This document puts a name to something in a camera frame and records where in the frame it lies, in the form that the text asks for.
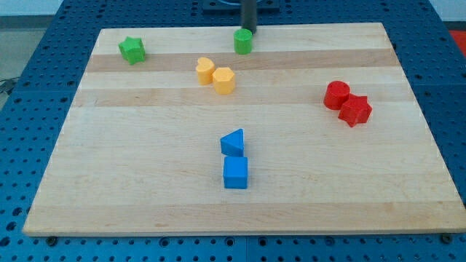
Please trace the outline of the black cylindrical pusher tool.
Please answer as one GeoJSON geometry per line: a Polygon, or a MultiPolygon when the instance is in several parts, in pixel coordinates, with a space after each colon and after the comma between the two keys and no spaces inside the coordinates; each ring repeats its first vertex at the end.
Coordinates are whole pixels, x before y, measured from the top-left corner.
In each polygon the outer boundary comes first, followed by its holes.
{"type": "Polygon", "coordinates": [[[252,34],[256,33],[257,26],[257,1],[240,1],[241,28],[248,29],[252,34]]]}

